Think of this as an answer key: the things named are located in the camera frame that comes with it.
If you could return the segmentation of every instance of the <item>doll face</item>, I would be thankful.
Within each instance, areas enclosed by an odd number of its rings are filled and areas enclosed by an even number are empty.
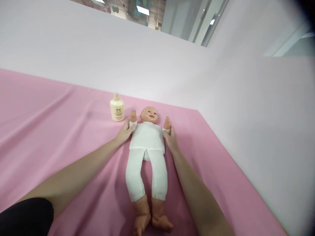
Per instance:
[[[146,107],[142,110],[140,114],[140,119],[142,120],[142,122],[148,121],[155,124],[158,120],[157,110],[154,107]]]

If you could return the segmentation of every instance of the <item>pink fabric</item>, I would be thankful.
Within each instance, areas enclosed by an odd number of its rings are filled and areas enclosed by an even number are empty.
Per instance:
[[[53,173],[111,140],[123,122],[111,120],[113,94],[17,72],[0,70],[0,212]],[[285,235],[211,128],[196,110],[121,96],[126,116],[145,106],[168,115],[193,168],[212,191],[239,236]],[[131,235],[134,212],[125,171],[130,139],[54,221],[49,235]],[[166,148],[166,213],[172,235],[197,235]],[[151,197],[152,169],[143,162],[142,178]],[[163,235],[148,226],[144,235]]]

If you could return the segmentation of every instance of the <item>white onesie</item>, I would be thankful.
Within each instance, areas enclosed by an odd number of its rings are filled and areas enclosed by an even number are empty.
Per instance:
[[[130,152],[126,168],[126,183],[131,202],[136,202],[145,195],[141,178],[142,161],[151,161],[152,197],[165,201],[167,193],[167,170],[164,159],[164,138],[160,126],[151,122],[129,122],[129,127],[136,124],[130,142]]]

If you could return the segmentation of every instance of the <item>doll leg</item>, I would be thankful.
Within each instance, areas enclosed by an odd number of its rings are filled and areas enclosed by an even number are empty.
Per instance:
[[[152,165],[152,198],[165,201],[167,170],[162,150],[148,150]]]
[[[152,165],[152,219],[153,227],[172,232],[173,225],[164,211],[167,193],[167,170],[162,150],[148,150]]]
[[[131,202],[138,201],[145,195],[144,185],[141,178],[141,166],[145,149],[131,149],[129,152],[126,168],[126,184]]]
[[[126,168],[126,183],[136,218],[133,236],[142,235],[151,220],[148,198],[141,178],[145,149],[131,149]]]

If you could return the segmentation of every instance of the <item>human arm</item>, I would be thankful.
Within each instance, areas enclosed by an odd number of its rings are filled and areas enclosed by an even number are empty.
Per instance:
[[[129,120],[126,120],[113,140],[50,176],[17,203],[29,198],[45,198],[53,205],[56,218],[98,173],[114,151],[128,139],[133,130],[133,127],[128,127]]]
[[[171,134],[164,132],[172,152],[181,187],[200,236],[234,236],[214,196],[181,153],[174,127]]]

